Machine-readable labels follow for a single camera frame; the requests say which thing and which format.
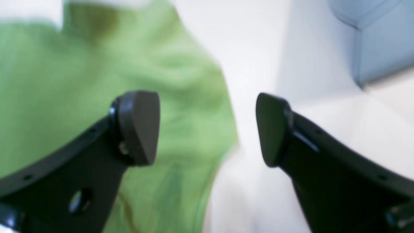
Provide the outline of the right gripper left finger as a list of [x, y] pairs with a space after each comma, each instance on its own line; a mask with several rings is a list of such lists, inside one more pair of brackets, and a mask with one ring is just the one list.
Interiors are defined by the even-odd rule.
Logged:
[[154, 163], [160, 116], [157, 92], [126, 92], [66, 146], [2, 178], [1, 229], [101, 233], [126, 170]]

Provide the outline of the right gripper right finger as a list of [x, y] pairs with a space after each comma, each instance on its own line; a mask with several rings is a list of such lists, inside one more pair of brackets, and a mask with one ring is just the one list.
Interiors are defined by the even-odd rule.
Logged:
[[413, 181], [354, 152], [287, 100], [260, 93], [263, 160], [290, 178], [313, 233], [412, 233]]

